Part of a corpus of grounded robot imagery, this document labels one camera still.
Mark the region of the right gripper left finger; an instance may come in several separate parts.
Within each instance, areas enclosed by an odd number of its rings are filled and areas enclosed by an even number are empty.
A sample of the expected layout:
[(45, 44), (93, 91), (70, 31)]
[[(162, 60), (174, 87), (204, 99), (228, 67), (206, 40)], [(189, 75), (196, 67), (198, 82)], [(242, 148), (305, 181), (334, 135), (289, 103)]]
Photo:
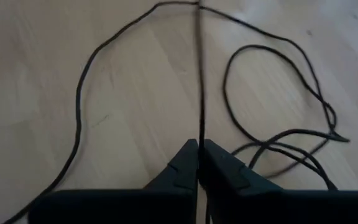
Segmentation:
[(195, 224), (198, 143), (189, 139), (141, 189), (59, 190), (42, 197), (29, 224)]

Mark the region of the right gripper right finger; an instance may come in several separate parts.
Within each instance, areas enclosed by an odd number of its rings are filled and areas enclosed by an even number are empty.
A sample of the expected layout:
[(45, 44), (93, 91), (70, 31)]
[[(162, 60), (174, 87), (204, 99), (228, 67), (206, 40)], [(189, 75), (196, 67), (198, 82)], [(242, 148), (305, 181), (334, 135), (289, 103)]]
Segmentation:
[(214, 224), (358, 224), (358, 190), (285, 190), (210, 139), (201, 185)]

